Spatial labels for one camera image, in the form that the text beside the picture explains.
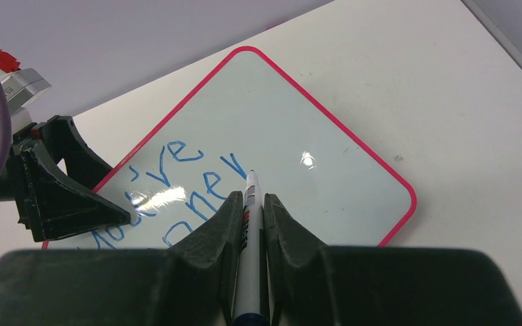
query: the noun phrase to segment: pink whiteboard border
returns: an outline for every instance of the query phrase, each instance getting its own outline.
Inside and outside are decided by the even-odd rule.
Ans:
[[[187,102],[189,102],[189,100],[199,90],[201,90],[201,88],[209,80],[211,80],[211,78],[213,78],[213,76],[215,74],[217,74],[227,64],[227,62],[229,62],[238,53],[246,52],[246,51],[253,52],[254,54],[257,54],[261,59],[263,59],[265,62],[267,62],[267,64],[269,64],[269,66],[271,66],[271,68],[273,68],[276,72],[278,72],[278,74],[280,74],[287,82],[289,82],[289,84],[291,84],[291,86],[295,87],[295,89],[297,89],[297,91],[299,91],[299,93],[301,93],[303,96],[305,96],[305,98],[307,98],[309,100],[309,102],[311,102],[313,105],[315,105],[326,117],[329,118],[329,120],[331,120],[345,134],[347,134],[347,136],[349,136],[349,138],[353,139],[353,141],[355,141],[357,143],[357,145],[359,145],[367,154],[369,154],[375,161],[377,161],[377,163],[379,163],[379,165],[381,165],[391,176],[393,176],[397,181],[399,181],[399,183],[401,183],[407,189],[407,191],[409,192],[409,196],[411,197],[411,205],[409,206],[409,210],[407,211],[407,213],[405,213],[405,215],[399,220],[399,222],[397,222],[397,224],[389,231],[389,233],[387,233],[387,235],[385,235],[385,237],[383,237],[383,239],[379,243],[380,247],[385,246],[395,236],[395,234],[403,227],[403,225],[409,220],[409,218],[411,218],[411,216],[415,212],[415,208],[417,207],[417,195],[415,195],[415,190],[413,190],[413,187],[411,187],[411,185],[407,181],[405,181],[405,179],[403,179],[403,177],[401,177],[392,167],[390,167],[389,164],[385,163],[385,161],[383,161],[379,157],[379,155],[377,155],[371,148],[369,148],[369,146],[367,146],[361,139],[359,139],[354,133],[352,133],[352,131],[350,131],[350,129],[348,129],[348,127],[346,127],[344,124],[342,124],[341,121],[339,121],[339,119],[337,119],[331,112],[329,112],[323,105],[321,105],[321,103],[319,103],[315,98],[313,98],[313,96],[311,96],[303,87],[301,87],[301,85],[297,84],[297,82],[294,81],[293,78],[291,78],[291,76],[289,76],[285,71],[283,71],[283,69],[279,68],[275,62],[273,62],[267,55],[265,55],[265,53],[261,52],[261,50],[259,50],[258,48],[254,48],[252,46],[241,46],[241,47],[236,48],[235,50],[231,51],[231,53],[229,53],[229,55],[227,55],[227,57],[225,57],[225,59],[223,59],[215,68],[213,68],[213,70],[211,70],[211,72],[208,73],[207,76],[205,76],[205,78],[202,81],[200,81],[199,84],[197,84],[197,86],[195,86],[195,88],[193,88],[191,90],[191,92],[189,92],[189,94],[187,94],[187,96],[185,96],[183,98],[183,100],[181,100],[181,102],[179,102],[179,104],[177,104],[175,106],[175,108],[173,108],[173,110],[171,112],[169,112],[169,114],[167,114],[165,116],[165,118],[163,118],[163,120],[161,120],[157,124],[157,126],[155,126],[155,128],[153,128],[147,134],[147,136],[145,136],[139,142],[139,144],[137,144],[137,146],[135,146],[131,150],[131,152],[129,152],[129,154],[127,154],[121,160],[121,162],[119,162],[115,166],[115,168],[113,170],[111,170],[111,172],[109,172],[105,176],[105,178],[103,178],[103,180],[101,180],[101,182],[99,182],[99,184],[95,188],[93,188],[93,191],[97,192],[99,189],[101,189],[123,166],[125,166],[125,164],[143,146],[145,146],[145,144],[175,114],[177,114],[177,112],[179,112],[179,110],[182,109],[185,106],[185,104]],[[43,247],[42,248],[43,249],[47,249],[48,245],[49,245],[48,241],[45,241],[45,242],[43,242]]]

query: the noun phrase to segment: black mount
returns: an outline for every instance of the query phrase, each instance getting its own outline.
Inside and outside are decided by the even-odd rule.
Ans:
[[[242,215],[233,192],[168,250],[9,253],[0,325],[231,325]],[[522,325],[482,253],[329,247],[276,195],[265,196],[264,222],[271,325]]]
[[[61,160],[67,174],[57,166]],[[13,136],[0,202],[15,200],[19,223],[35,242],[125,224],[129,212],[92,191],[110,170],[85,144],[72,117],[55,116]]]

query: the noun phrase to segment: small whiteboard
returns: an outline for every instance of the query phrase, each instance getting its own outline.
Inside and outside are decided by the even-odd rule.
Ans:
[[[384,245],[415,210],[401,176],[265,54],[242,47],[97,186],[131,223],[48,247],[168,248],[243,191],[251,169],[330,245]]]

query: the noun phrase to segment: dry erase marker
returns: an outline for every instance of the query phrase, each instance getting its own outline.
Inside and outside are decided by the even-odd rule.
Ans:
[[[255,171],[247,175],[243,238],[233,305],[233,326],[269,326],[267,256],[263,234],[263,197]]]

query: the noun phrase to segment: red clip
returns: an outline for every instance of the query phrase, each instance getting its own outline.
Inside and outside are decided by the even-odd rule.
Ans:
[[[33,139],[41,140],[41,132],[38,128],[32,128],[29,133],[33,136]]]
[[[5,71],[6,73],[12,73],[13,71],[19,70],[20,65],[21,62],[18,62],[14,56],[3,50],[0,50],[0,69],[2,71]]]

